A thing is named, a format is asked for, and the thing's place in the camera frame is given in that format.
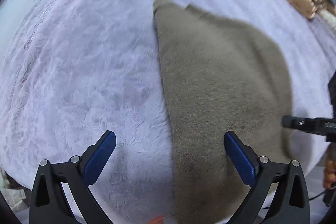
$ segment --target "black gripper frame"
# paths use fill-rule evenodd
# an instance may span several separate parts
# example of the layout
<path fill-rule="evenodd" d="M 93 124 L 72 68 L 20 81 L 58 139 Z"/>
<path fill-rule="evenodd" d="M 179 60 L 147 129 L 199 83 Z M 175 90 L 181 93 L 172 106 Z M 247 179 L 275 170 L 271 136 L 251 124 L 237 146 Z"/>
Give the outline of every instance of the black gripper frame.
<path fill-rule="evenodd" d="M 278 183 L 278 187 L 262 223 L 310 223 L 308 191 L 297 160 L 282 164 L 271 162 L 265 156 L 259 157 L 251 147 L 244 145 L 233 131 L 225 134 L 224 146 L 243 182 L 251 186 L 228 224 L 252 224 L 272 183 Z"/>
<path fill-rule="evenodd" d="M 325 141 L 336 143 L 336 119 L 309 119 L 285 115 L 282 117 L 282 126 L 286 128 L 301 130 L 311 134 L 325 136 Z M 323 202 L 328 207 L 330 207 L 332 203 L 336 202 L 336 189 L 327 189 L 325 191 Z"/>
<path fill-rule="evenodd" d="M 51 164 L 43 160 L 31 193 L 30 224 L 78 224 L 61 183 L 67 183 L 87 224 L 113 224 L 91 194 L 88 186 L 98 179 L 116 146 L 116 136 L 106 131 L 82 156 Z"/>

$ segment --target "human hand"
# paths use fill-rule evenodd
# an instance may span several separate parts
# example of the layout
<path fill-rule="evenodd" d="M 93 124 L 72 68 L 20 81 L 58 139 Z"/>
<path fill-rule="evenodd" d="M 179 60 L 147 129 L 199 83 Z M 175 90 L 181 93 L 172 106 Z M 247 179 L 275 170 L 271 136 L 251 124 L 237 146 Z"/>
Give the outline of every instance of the human hand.
<path fill-rule="evenodd" d="M 331 188 L 331 185 L 336 182 L 336 162 L 327 159 L 325 161 L 325 170 L 324 170 L 324 182 L 323 187 L 326 189 Z"/>

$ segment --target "bed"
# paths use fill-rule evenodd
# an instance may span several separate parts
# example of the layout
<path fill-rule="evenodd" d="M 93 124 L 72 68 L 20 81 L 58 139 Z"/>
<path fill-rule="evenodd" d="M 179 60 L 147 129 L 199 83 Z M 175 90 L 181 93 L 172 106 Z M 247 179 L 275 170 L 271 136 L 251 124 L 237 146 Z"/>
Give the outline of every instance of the bed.
<path fill-rule="evenodd" d="M 90 187 L 100 206 L 115 223 L 174 215 L 171 129 L 153 1 L 35 1 L 0 76 L 0 162 L 21 185 L 32 188 L 42 159 L 56 163 L 81 155 L 112 130 L 116 149 Z M 336 37 L 322 18 L 308 21 L 286 0 L 174 1 L 264 32 L 286 60 L 293 115 L 332 117 L 327 84 L 336 69 Z M 307 174 L 328 144 L 294 132 L 290 145 Z M 68 189 L 66 194 L 80 215 Z"/>

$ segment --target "orange object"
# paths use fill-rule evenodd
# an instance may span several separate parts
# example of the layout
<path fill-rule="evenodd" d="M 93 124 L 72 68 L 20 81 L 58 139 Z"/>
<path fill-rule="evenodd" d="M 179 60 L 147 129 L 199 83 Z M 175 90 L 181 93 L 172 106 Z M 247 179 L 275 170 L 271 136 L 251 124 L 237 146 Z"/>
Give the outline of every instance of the orange object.
<path fill-rule="evenodd" d="M 147 224 L 164 224 L 164 217 L 165 216 L 157 216 L 150 220 Z"/>

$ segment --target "gray towel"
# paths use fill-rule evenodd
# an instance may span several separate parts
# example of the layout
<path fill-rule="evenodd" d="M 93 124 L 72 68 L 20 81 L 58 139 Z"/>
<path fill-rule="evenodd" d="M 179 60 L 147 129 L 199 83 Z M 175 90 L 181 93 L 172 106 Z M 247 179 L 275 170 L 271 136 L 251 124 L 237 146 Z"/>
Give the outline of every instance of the gray towel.
<path fill-rule="evenodd" d="M 226 157 L 234 130 L 258 155 L 289 162 L 281 117 L 292 110 L 278 46 L 246 23 L 169 0 L 154 2 L 161 72 L 173 131 L 179 224 L 213 224 L 238 208 L 249 187 Z"/>

